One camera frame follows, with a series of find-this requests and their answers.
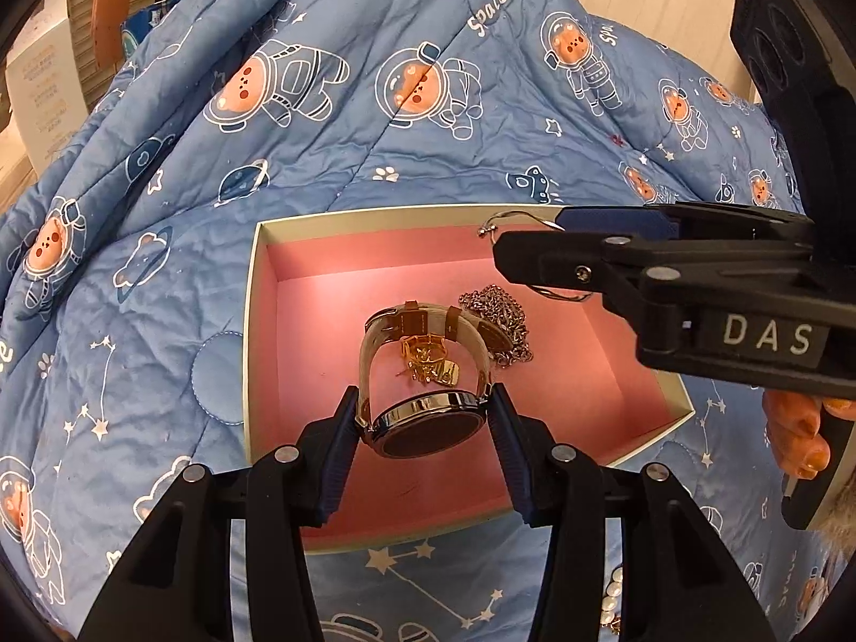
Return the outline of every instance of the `pink box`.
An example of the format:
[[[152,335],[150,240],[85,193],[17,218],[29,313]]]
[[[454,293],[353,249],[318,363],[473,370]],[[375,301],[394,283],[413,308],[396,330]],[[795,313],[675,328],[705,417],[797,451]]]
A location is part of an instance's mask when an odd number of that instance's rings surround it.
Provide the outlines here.
[[[534,353],[532,362],[497,370],[494,380],[506,385],[520,414],[544,420],[556,441],[615,465],[692,417],[681,378],[636,362],[632,330],[599,297],[570,304],[505,282],[491,242],[477,230],[511,207],[368,209],[260,223],[244,321],[248,460],[292,444],[307,423],[333,414],[345,388],[358,383],[358,349],[371,314],[406,300],[457,304],[461,293],[493,283],[523,306]],[[547,220],[558,213],[525,209]],[[461,365],[459,386],[474,388],[472,360],[450,348]],[[371,368],[376,411],[431,390],[401,370],[399,347],[386,345]],[[341,508],[324,528],[305,530],[304,544],[308,551],[391,544],[509,509],[487,428],[410,461],[381,458],[361,444]]]

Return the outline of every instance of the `finger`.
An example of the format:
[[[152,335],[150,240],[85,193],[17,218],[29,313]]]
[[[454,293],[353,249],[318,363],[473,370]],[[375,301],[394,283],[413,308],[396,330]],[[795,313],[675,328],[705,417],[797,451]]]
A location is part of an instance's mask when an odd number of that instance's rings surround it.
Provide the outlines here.
[[[830,415],[842,420],[856,420],[856,403],[835,398],[824,398],[823,407]]]
[[[767,423],[770,443],[781,453],[782,458],[794,469],[817,473],[829,465],[829,444],[823,437],[807,439],[775,422]]]
[[[767,427],[767,434],[769,435],[770,428],[769,425]],[[817,473],[815,471],[807,471],[805,468],[802,468],[798,463],[792,461],[788,456],[782,454],[782,451],[776,446],[776,444],[770,444],[770,451],[773,453],[773,458],[776,459],[776,465],[782,471],[786,472],[792,478],[802,478],[803,480],[812,480],[815,478]]]
[[[820,431],[820,403],[807,395],[768,390],[761,407],[768,420],[795,435],[812,439]]]

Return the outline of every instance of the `blanket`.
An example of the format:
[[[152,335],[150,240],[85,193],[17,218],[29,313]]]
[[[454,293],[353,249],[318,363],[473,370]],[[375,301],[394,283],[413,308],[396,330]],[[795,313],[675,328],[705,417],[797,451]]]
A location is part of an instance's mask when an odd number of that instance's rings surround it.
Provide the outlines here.
[[[187,463],[244,465],[260,220],[682,199],[800,209],[763,109],[577,0],[181,0],[0,217],[0,544],[40,609],[76,632]],[[778,517],[756,392],[698,384],[704,421],[655,453],[683,466],[787,635],[796,582],[823,553]],[[728,394],[739,410],[726,415]],[[547,539],[508,516],[414,544],[400,568],[398,546],[311,558],[325,630],[519,639]],[[237,639],[242,548],[237,526]]]

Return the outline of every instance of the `wristwatch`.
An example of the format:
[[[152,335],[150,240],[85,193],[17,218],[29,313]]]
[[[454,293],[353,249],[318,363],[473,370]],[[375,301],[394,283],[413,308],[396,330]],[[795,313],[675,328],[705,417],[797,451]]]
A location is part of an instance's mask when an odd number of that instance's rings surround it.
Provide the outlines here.
[[[438,345],[445,349],[445,340],[460,343],[472,355],[478,370],[476,388],[420,394],[372,420],[369,374],[378,350],[397,341],[410,349],[436,349]],[[485,424],[485,401],[491,393],[491,353],[511,348],[511,338],[500,327],[456,306],[408,301],[379,311],[365,323],[360,348],[356,420],[363,441],[386,458],[417,458],[468,440]],[[425,358],[438,361],[430,353]]]

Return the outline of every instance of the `bolt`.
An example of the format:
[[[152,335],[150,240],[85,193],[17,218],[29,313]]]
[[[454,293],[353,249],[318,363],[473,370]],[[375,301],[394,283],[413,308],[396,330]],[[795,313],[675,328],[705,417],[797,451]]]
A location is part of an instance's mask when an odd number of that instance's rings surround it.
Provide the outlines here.
[[[645,274],[652,280],[662,280],[664,282],[677,280],[681,277],[681,272],[675,270],[673,267],[649,267],[648,270],[645,270]]]
[[[274,452],[273,457],[279,463],[292,463],[297,461],[297,457],[301,455],[297,447],[280,447]]]
[[[553,458],[562,463],[570,463],[577,457],[577,450],[568,444],[556,444],[549,452]]]
[[[662,463],[652,463],[647,468],[645,468],[645,472],[648,474],[648,478],[651,480],[656,480],[656,482],[661,483],[666,478],[669,478],[669,469],[662,465]]]
[[[592,279],[592,269],[587,265],[578,265],[574,272],[580,282],[588,282]]]
[[[205,477],[205,467],[199,463],[191,464],[184,469],[181,477],[189,483],[198,483]]]

